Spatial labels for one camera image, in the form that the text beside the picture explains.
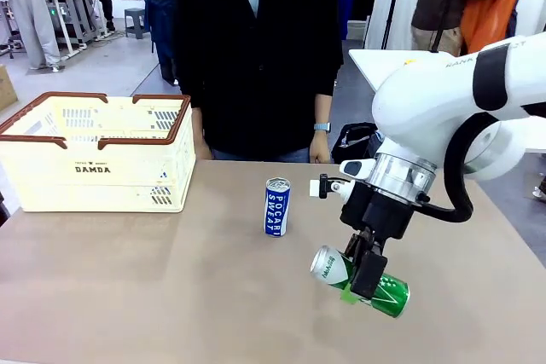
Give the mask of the person's left hand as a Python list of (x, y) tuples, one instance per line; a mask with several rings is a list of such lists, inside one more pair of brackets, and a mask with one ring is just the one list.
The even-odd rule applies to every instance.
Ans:
[(328, 134), (324, 130), (316, 130), (310, 145), (311, 164), (330, 164), (331, 154), (328, 147)]

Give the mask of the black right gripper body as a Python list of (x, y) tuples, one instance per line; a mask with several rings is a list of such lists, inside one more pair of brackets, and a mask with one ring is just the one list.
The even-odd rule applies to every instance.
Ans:
[(357, 182), (342, 206), (340, 220), (357, 231), (368, 228), (378, 240), (401, 240), (414, 209)]

